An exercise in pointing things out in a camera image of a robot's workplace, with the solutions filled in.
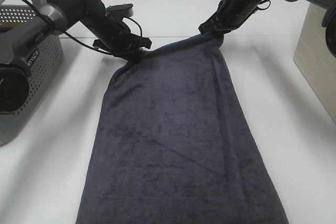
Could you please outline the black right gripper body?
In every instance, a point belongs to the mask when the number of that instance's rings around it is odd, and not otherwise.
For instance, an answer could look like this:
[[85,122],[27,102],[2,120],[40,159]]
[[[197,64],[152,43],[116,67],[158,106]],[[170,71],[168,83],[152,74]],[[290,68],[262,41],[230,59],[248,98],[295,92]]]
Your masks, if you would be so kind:
[[226,0],[211,17],[213,29],[237,29],[262,0]]

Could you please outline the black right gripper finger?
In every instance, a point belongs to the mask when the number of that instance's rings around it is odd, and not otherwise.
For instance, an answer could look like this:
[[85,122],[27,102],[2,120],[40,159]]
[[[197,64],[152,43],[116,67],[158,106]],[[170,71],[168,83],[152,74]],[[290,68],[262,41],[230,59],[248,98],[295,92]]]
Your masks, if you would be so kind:
[[204,23],[200,24],[198,27],[199,32],[203,35],[207,32],[213,32],[217,30],[217,20],[216,18],[209,18]]
[[211,34],[214,38],[220,38],[220,37],[223,37],[227,33],[231,33],[234,30],[236,30],[236,27],[213,26]]

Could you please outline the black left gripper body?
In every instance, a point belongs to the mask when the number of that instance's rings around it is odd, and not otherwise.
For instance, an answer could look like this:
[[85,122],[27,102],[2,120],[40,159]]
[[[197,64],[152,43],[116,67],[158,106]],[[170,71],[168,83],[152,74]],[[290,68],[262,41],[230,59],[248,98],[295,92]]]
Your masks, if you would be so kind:
[[123,19],[115,19],[107,11],[102,17],[88,16],[88,29],[103,42],[112,52],[124,52],[130,50],[130,28]]

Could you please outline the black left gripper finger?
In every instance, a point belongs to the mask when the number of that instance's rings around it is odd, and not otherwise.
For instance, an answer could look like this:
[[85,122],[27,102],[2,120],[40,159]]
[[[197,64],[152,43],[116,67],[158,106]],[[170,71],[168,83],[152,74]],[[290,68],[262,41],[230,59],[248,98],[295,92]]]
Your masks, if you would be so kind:
[[150,38],[141,36],[131,36],[130,40],[130,50],[139,50],[140,48],[150,49],[152,46],[152,41]]
[[142,56],[145,54],[143,49],[131,49],[124,52],[112,52],[103,42],[98,39],[93,42],[92,46],[97,52],[111,55],[117,58],[122,58],[132,63],[139,63]]

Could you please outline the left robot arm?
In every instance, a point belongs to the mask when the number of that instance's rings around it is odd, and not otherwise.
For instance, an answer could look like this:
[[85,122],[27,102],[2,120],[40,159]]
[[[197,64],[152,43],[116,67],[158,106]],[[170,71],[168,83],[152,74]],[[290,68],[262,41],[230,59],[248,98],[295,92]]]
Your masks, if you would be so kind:
[[27,5],[35,17],[13,28],[4,26],[1,34],[1,114],[12,114],[26,103],[38,46],[50,35],[67,35],[77,22],[96,36],[89,48],[105,55],[138,63],[142,48],[152,45],[150,38],[133,34],[123,21],[131,19],[132,4],[105,7],[102,0],[46,0],[45,13]]

